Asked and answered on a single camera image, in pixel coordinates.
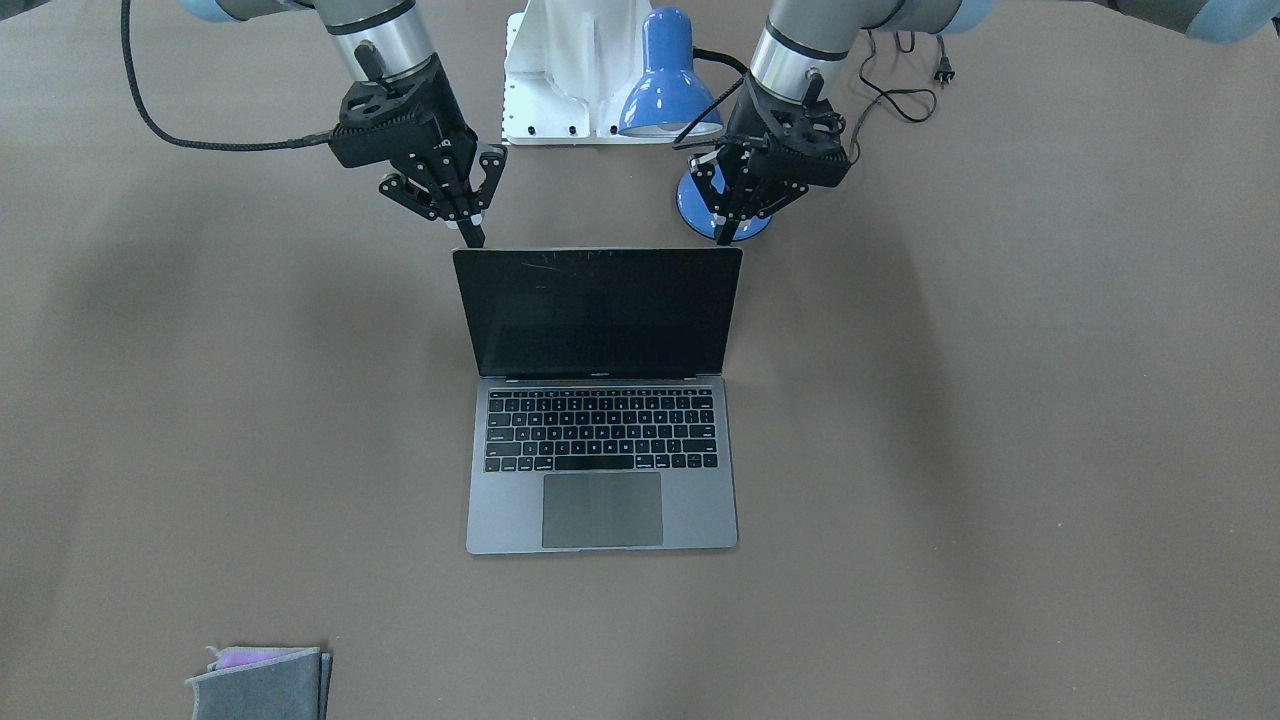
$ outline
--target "laptop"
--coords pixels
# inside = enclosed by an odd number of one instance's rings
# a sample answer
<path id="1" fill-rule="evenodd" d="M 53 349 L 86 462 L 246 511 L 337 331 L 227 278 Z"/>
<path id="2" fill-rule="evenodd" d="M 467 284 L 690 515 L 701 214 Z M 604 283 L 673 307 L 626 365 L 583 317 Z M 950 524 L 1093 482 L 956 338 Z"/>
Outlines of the laptop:
<path id="1" fill-rule="evenodd" d="M 741 261 L 453 251 L 480 372 L 468 552 L 737 544 L 721 369 Z"/>

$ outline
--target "white mounting bracket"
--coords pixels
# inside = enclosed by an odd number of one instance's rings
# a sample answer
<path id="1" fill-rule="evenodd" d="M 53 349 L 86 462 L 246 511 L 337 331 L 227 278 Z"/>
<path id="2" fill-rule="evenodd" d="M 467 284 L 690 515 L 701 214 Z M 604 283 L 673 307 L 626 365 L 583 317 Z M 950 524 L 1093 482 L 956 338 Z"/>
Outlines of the white mounting bracket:
<path id="1" fill-rule="evenodd" d="M 648 0 L 529 0 L 507 19 L 502 140 L 508 145 L 643 145 L 618 118 L 644 74 Z"/>

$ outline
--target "trackpad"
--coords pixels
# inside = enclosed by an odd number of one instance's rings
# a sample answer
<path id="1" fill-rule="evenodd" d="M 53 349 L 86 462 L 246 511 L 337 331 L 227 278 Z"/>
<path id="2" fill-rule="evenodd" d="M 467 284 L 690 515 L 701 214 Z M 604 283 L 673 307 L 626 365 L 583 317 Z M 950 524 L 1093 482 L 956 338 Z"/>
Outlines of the trackpad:
<path id="1" fill-rule="evenodd" d="M 660 473 L 543 477 L 543 547 L 662 544 Z"/>

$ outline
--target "lamp base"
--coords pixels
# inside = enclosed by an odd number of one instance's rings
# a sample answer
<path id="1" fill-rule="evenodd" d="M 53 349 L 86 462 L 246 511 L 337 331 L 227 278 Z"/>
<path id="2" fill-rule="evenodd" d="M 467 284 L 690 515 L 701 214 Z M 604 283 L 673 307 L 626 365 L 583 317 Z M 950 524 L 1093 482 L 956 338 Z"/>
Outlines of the lamp base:
<path id="1" fill-rule="evenodd" d="M 712 177 L 712 187 L 717 191 L 724 190 L 724 178 L 721 176 L 719 168 L 716 168 L 716 174 Z M 685 223 L 698 232 L 698 234 L 716 240 L 716 220 L 712 218 L 712 211 L 703 202 L 703 196 L 698 193 L 698 186 L 694 184 L 694 176 L 687 172 L 680 178 L 680 184 L 676 186 L 676 208 L 680 210 L 680 217 L 685 219 Z M 737 225 L 737 232 L 733 233 L 733 242 L 755 237 L 769 225 L 769 220 L 772 219 L 751 218 Z"/>

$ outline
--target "laptop screen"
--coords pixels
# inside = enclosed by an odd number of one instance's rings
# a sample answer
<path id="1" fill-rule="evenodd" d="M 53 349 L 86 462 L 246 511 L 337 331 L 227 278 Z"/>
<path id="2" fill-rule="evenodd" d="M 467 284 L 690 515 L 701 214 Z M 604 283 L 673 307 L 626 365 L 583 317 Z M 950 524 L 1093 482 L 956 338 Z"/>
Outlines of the laptop screen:
<path id="1" fill-rule="evenodd" d="M 724 364 L 742 251 L 456 250 L 484 377 L 671 378 Z"/>

